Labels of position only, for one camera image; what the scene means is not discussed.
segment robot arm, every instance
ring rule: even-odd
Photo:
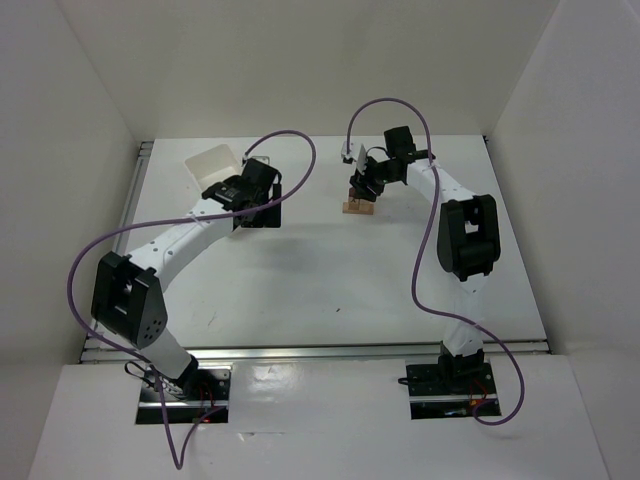
[[[375,202],[388,183],[401,181],[433,201],[436,182],[440,179],[440,218],[437,253],[440,265],[449,272],[455,290],[455,313],[479,318],[480,291],[493,263],[500,257],[500,237],[496,202],[491,195],[478,196],[460,185],[440,165],[429,163],[426,150],[416,150],[408,127],[384,133],[389,159],[378,162],[368,157],[363,145],[343,146],[344,163],[356,163],[349,183],[354,198]],[[451,322],[443,342],[451,378],[469,375],[484,361],[480,332],[461,322]]]
[[[158,372],[187,394],[206,379],[198,372],[195,357],[167,329],[163,293],[189,263],[235,228],[280,227],[280,205],[252,215],[199,219],[228,215],[280,198],[280,179],[278,170],[251,158],[241,175],[204,191],[185,217],[192,221],[171,227],[128,255],[110,252],[98,264],[93,317],[124,337]]]

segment white platform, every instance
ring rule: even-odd
[[[184,161],[227,143],[240,157],[250,138],[156,140],[133,221],[182,216],[198,199]],[[185,269],[166,293],[169,328],[185,347],[437,343],[444,322],[420,312],[411,270],[429,203],[410,187],[387,187],[374,216],[344,215],[354,167],[340,161],[342,137],[315,137],[318,164],[283,205],[283,226],[237,231]],[[356,137],[367,146],[377,137]],[[423,145],[424,139],[416,137]],[[485,325],[506,340],[544,340],[504,202],[480,136],[436,136],[438,161],[463,185],[498,203],[502,256],[484,292]],[[284,190],[302,176],[309,147],[274,138],[269,155]],[[132,232],[127,250],[160,233]],[[453,296],[435,254],[435,232],[420,278],[427,304],[451,309]]]
[[[30,479],[608,478],[566,358],[518,357],[527,398],[497,428],[410,420],[402,360],[234,365],[229,424],[199,427],[182,472],[163,427],[134,424],[140,383],[122,365],[67,366]],[[506,413],[518,382],[492,364]],[[179,446],[187,429],[172,427]]]

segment purple cable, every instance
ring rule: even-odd
[[[408,102],[405,102],[404,100],[401,100],[399,98],[393,98],[393,97],[376,98],[375,100],[371,100],[370,102],[365,103],[358,110],[356,110],[356,112],[351,117],[351,120],[349,121],[349,127],[347,129],[347,153],[349,153],[349,147],[351,142],[351,129],[353,128],[353,123],[355,122],[358,114],[362,112],[362,110],[364,110],[365,108],[371,105],[374,105],[376,103],[382,103],[382,102],[399,103],[409,108],[410,110],[412,110],[413,113],[415,113],[418,116],[418,118],[420,119],[420,122],[422,123],[422,127],[424,128],[425,135],[427,137],[427,150],[428,150],[428,156],[429,156],[429,163],[433,165],[433,153],[431,151],[431,133],[429,132],[427,121],[425,120],[424,116],[420,113],[420,111],[417,108],[415,108],[413,105],[411,105]],[[516,360],[516,357],[514,357],[513,353],[511,353],[511,350],[509,350],[509,347],[507,347],[507,345],[502,340],[500,340],[496,335],[494,335],[492,332],[490,332],[486,328],[482,327],[481,325],[478,325],[473,320],[463,317],[462,315],[457,315],[455,313],[444,312],[440,310],[435,310],[433,308],[429,308],[426,305],[423,305],[418,299],[417,284],[418,284],[418,274],[420,273],[420,264],[422,263],[422,257],[427,247],[427,242],[429,241],[431,230],[433,229],[433,223],[435,221],[436,212],[438,210],[438,201],[440,199],[440,176],[438,175],[437,168],[433,168],[433,176],[435,178],[435,183],[436,183],[435,194],[433,196],[433,202],[431,204],[431,210],[429,212],[429,220],[427,221],[427,228],[425,229],[424,236],[422,237],[422,243],[420,244],[420,248],[418,249],[416,263],[413,267],[413,274],[411,275],[411,298],[413,298],[413,302],[423,312],[429,313],[431,315],[437,315],[440,317],[453,318],[455,320],[459,320],[461,322],[466,323],[467,325],[471,325],[472,327],[480,330],[482,333],[484,333],[485,335],[490,337],[493,341],[495,341],[498,345],[500,345],[502,350],[504,350],[504,352],[507,354],[507,357],[509,357],[509,360],[511,360],[511,363],[513,363],[513,367],[515,368],[516,373],[518,374],[518,380],[520,382],[520,398],[518,398],[518,403],[516,404],[515,408],[509,415],[507,415],[504,418],[501,418],[500,420],[496,420],[495,422],[488,422],[478,416],[478,409],[482,405],[481,403],[479,403],[472,410],[473,418],[475,418],[478,422],[480,422],[483,425],[489,425],[489,426],[503,425],[518,414],[518,412],[522,408],[522,404],[524,403],[524,395],[525,395],[524,376],[522,375],[522,370],[520,370],[520,365],[518,365],[518,361]]]
[[[214,413],[219,412],[220,410],[222,410],[222,407],[214,408],[208,411],[207,413],[205,413],[195,421],[195,423],[191,426],[191,428],[187,432],[187,436],[184,438],[184,443],[182,444],[182,450],[180,451],[180,459],[178,459],[176,446],[173,443],[173,436],[171,435],[171,428],[169,427],[169,415],[167,412],[166,402],[164,399],[164,388],[162,386],[162,382],[160,381],[160,374],[154,368],[153,365],[151,365],[151,370],[153,371],[153,375],[155,376],[156,390],[158,391],[158,395],[160,395],[160,405],[162,405],[162,408],[160,409],[162,411],[162,423],[164,424],[164,432],[167,435],[169,450],[171,450],[171,457],[173,458],[173,463],[176,466],[176,469],[182,470],[182,467],[184,467],[184,454],[187,450],[187,444],[189,443],[189,439],[191,438],[191,435],[193,435],[193,432],[196,431],[196,428],[198,428],[198,425],[200,425],[205,418],[213,415]]]
[[[219,214],[216,214],[216,215],[203,215],[201,217],[170,218],[170,219],[167,219],[167,220],[153,220],[153,221],[150,221],[150,222],[134,223],[132,225],[127,225],[127,226],[124,226],[124,227],[116,228],[115,230],[112,230],[111,232],[105,233],[104,235],[101,235],[98,238],[92,240],[86,247],[84,247],[80,251],[80,253],[78,253],[78,255],[76,256],[75,260],[71,264],[71,269],[69,270],[69,275],[67,277],[67,302],[69,303],[69,308],[71,310],[71,314],[75,318],[76,322],[78,322],[80,327],[82,327],[82,329],[88,335],[90,335],[90,336],[92,336],[94,338],[97,338],[98,340],[100,340],[103,343],[106,343],[110,347],[113,347],[116,350],[120,350],[121,352],[128,353],[129,355],[137,358],[138,360],[141,360],[143,362],[151,364],[151,362],[149,362],[149,360],[147,358],[145,358],[144,355],[141,355],[140,353],[136,352],[135,350],[133,350],[131,348],[127,348],[127,347],[124,347],[122,345],[119,345],[118,343],[115,343],[115,342],[109,340],[108,338],[104,337],[103,335],[100,335],[98,332],[93,330],[91,328],[91,326],[82,318],[82,315],[78,311],[75,299],[73,297],[73,280],[75,278],[75,275],[76,275],[76,272],[78,270],[78,266],[80,265],[80,262],[87,255],[87,253],[89,253],[94,247],[96,247],[100,243],[104,242],[105,240],[108,240],[109,238],[115,237],[116,235],[120,235],[121,233],[124,233],[124,232],[129,232],[131,230],[138,230],[140,228],[157,227],[157,226],[161,226],[161,225],[179,225],[179,224],[184,224],[184,223],[203,222],[203,221],[208,221],[208,220],[220,220],[220,219],[223,219],[223,218],[232,218],[232,217],[238,217],[238,216],[242,216],[242,215],[249,215],[249,214],[252,214],[252,213],[260,212],[262,210],[266,210],[267,208],[275,207],[276,205],[279,205],[280,203],[284,202],[285,200],[290,198],[293,194],[295,194],[298,190],[300,190],[302,185],[305,184],[305,182],[307,181],[307,179],[311,175],[311,172],[313,171],[313,168],[315,167],[315,164],[316,164],[316,146],[314,145],[314,143],[311,140],[311,138],[308,135],[306,135],[306,134],[304,134],[302,132],[299,132],[298,130],[277,130],[277,131],[275,131],[273,133],[265,135],[264,137],[256,140],[253,143],[253,145],[251,145],[247,149],[247,151],[245,152],[245,155],[249,155],[258,145],[263,143],[265,140],[268,140],[268,139],[270,139],[272,137],[276,137],[276,136],[280,136],[280,135],[297,135],[299,137],[302,137],[304,140],[306,140],[307,143],[309,144],[309,146],[311,147],[311,163],[309,164],[309,168],[307,169],[307,171],[305,172],[303,177],[300,179],[300,181],[296,184],[296,186],[293,187],[291,190],[289,190],[285,195],[283,195],[279,199],[273,200],[272,202],[266,203],[264,205],[260,205],[259,207],[248,208],[246,210],[241,210],[241,211],[238,211],[238,212],[219,213]],[[153,373],[155,375],[156,387],[157,387],[159,384],[161,385],[160,374],[153,367],[153,365],[151,365],[151,369],[152,369],[152,371],[153,371]],[[170,448],[171,454],[173,456],[173,462],[174,462],[176,468],[178,470],[180,470],[180,469],[182,469],[182,466],[184,464],[184,452],[185,452],[185,449],[187,447],[187,442],[189,441],[189,438],[191,437],[191,435],[194,432],[195,428],[200,424],[200,422],[202,422],[206,417],[208,417],[209,415],[214,413],[216,410],[208,412],[205,415],[203,415],[202,417],[200,417],[200,419],[194,424],[194,426],[191,427],[191,430],[189,430],[189,433],[187,434],[187,437],[185,438],[184,444],[182,446],[182,455],[180,457],[180,461],[178,461],[178,457],[176,455],[176,449],[175,449],[175,446],[173,445],[173,439],[171,437],[171,430],[169,428],[167,406],[166,406],[165,401],[164,401],[164,393],[162,391],[162,388],[160,388],[158,390],[158,392],[160,394],[160,405],[161,405],[161,410],[162,410],[162,419],[163,419],[163,422],[164,422],[165,431],[167,433],[167,441],[169,442],[169,448]]]

